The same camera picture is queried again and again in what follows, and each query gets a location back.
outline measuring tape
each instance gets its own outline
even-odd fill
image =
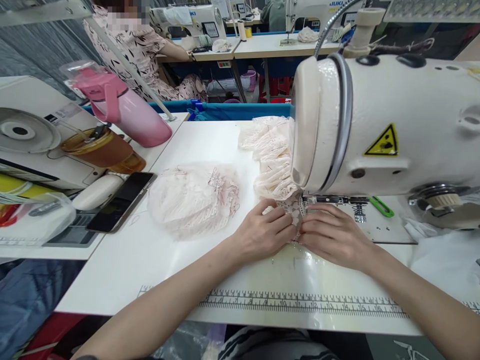
[[[153,286],[144,285],[138,296]],[[467,308],[480,315],[480,302],[463,301]],[[276,313],[347,315],[372,318],[409,319],[390,297],[345,296],[303,292],[248,291],[213,289],[199,308],[232,309]]]

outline right hand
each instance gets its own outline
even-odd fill
[[[320,211],[303,218],[298,242],[331,263],[367,272],[383,249],[335,205],[317,203],[308,208]]]

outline sewing machine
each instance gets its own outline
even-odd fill
[[[244,18],[252,9],[247,5],[245,0],[230,0],[231,10],[234,19]]]
[[[285,2],[285,28],[288,34],[295,28],[295,22],[299,18],[315,18],[320,21],[320,29],[325,28],[327,22],[330,20],[344,1],[331,0],[286,0]],[[344,26],[347,23],[355,22],[355,16],[359,9],[364,8],[367,0],[360,1],[353,5],[348,11],[343,14],[334,25],[333,29]],[[294,44],[295,41],[288,38],[286,41],[282,40],[281,45]]]
[[[168,20],[169,17],[166,16],[165,12],[175,10],[176,8],[174,6],[150,9],[150,21],[153,28],[159,34],[167,34],[168,27],[181,26],[188,30],[190,35],[195,38],[198,47],[202,46],[199,42],[200,35],[208,35],[213,41],[227,38],[222,16],[217,7],[213,5],[196,5],[187,6],[187,8],[191,18],[191,20],[188,19],[188,21],[183,21],[176,16],[175,21]]]
[[[477,228],[478,206],[460,196],[480,185],[480,67],[369,56],[296,70],[291,176],[304,198],[351,204],[365,222],[368,197],[408,195],[437,226]]]

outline yellow warning triangle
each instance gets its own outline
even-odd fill
[[[399,155],[399,142],[393,123],[388,125],[384,132],[367,148],[364,156],[391,156]]]

